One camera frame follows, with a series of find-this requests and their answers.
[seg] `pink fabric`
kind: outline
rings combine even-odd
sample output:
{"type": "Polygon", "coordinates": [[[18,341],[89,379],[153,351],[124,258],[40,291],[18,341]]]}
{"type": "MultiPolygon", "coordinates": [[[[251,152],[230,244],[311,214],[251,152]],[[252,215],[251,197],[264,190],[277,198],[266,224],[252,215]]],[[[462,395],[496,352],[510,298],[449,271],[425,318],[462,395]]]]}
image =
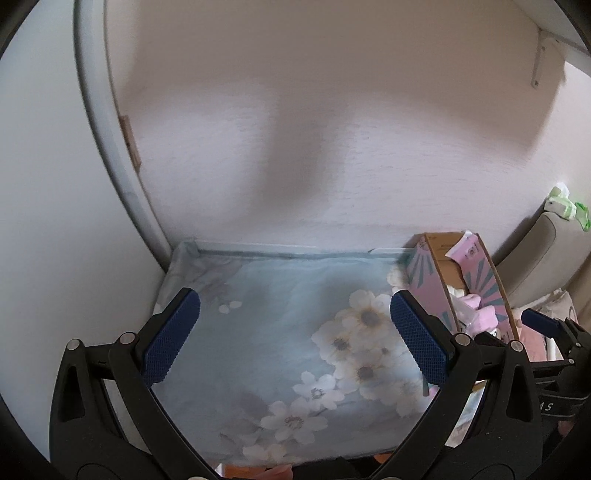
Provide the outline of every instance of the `pink fabric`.
{"type": "Polygon", "coordinates": [[[460,300],[474,310],[477,310],[480,306],[480,295],[476,295],[475,293],[460,297],[460,300]]]}
{"type": "Polygon", "coordinates": [[[496,310],[493,305],[483,307],[476,311],[476,318],[468,325],[467,334],[475,337],[479,333],[488,332],[499,325],[496,319],[496,310]]]}
{"type": "Polygon", "coordinates": [[[530,362],[545,362],[548,360],[544,335],[523,325],[521,323],[521,313],[515,317],[515,323],[517,324],[519,340],[523,343],[530,362]]]}
{"type": "Polygon", "coordinates": [[[496,282],[495,272],[480,244],[479,237],[473,234],[464,238],[450,252],[447,253],[447,256],[460,265],[470,293],[476,293],[482,298],[482,306],[495,308],[501,339],[505,343],[513,340],[509,313],[505,308],[505,302],[496,282]]]}

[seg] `white baseboard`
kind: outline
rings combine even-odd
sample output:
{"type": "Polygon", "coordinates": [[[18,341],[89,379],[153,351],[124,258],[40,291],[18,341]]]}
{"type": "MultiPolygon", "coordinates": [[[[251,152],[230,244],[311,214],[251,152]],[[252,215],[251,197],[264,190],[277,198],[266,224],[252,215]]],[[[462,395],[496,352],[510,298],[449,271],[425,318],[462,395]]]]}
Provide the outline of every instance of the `white baseboard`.
{"type": "Polygon", "coordinates": [[[319,247],[308,247],[304,245],[277,245],[277,244],[241,244],[241,243],[220,243],[196,239],[195,242],[199,250],[209,250],[216,252],[260,252],[267,254],[336,254],[336,253],[358,253],[375,255],[402,255],[411,252],[412,248],[399,247],[381,247],[372,248],[366,251],[347,251],[330,250],[319,247]]]}

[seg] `metal screw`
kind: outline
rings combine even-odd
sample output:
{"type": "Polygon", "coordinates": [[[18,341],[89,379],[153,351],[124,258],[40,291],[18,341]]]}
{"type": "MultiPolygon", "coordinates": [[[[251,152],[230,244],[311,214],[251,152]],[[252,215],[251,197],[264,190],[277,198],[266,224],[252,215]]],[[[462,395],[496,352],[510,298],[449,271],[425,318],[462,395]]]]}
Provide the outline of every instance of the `metal screw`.
{"type": "Polygon", "coordinates": [[[134,340],[135,340],[135,334],[133,332],[126,332],[119,337],[120,343],[123,343],[124,345],[129,345],[134,340]]]}
{"type": "Polygon", "coordinates": [[[517,340],[513,340],[511,342],[511,348],[513,350],[515,350],[516,352],[522,352],[523,351],[523,343],[518,342],[517,340]]]}
{"type": "Polygon", "coordinates": [[[458,343],[459,345],[470,345],[470,337],[468,337],[468,335],[466,335],[465,333],[458,333],[456,335],[456,343],[458,343]]]}
{"type": "Polygon", "coordinates": [[[68,350],[76,350],[79,346],[80,346],[80,341],[78,340],[78,338],[74,338],[68,342],[68,344],[66,345],[66,348],[68,350]]]}

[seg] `pink cloth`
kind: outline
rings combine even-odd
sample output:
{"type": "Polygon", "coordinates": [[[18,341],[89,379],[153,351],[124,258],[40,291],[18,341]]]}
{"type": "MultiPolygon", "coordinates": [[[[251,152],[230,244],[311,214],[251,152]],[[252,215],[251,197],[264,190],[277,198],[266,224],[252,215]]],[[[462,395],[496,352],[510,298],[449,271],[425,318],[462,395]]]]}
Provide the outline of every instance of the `pink cloth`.
{"type": "Polygon", "coordinates": [[[480,306],[480,295],[476,295],[475,293],[460,297],[460,300],[474,310],[477,310],[480,306]]]}
{"type": "Polygon", "coordinates": [[[496,319],[496,310],[493,305],[482,307],[476,311],[476,318],[468,325],[467,334],[475,337],[479,333],[488,332],[499,325],[496,319]]]}

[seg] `white wall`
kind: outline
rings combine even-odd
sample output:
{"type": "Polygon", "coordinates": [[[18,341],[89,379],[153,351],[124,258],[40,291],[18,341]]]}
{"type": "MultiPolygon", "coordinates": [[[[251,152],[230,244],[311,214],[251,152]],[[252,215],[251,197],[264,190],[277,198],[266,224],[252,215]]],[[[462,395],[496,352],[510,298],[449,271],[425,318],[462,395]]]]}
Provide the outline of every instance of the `white wall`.
{"type": "Polygon", "coordinates": [[[551,48],[534,90],[511,0],[109,0],[107,27],[173,244],[506,250],[556,181],[591,202],[591,79],[551,48]]]}
{"type": "Polygon", "coordinates": [[[96,148],[72,23],[41,0],[0,59],[0,393],[45,455],[67,341],[139,329],[163,277],[96,148]]]}

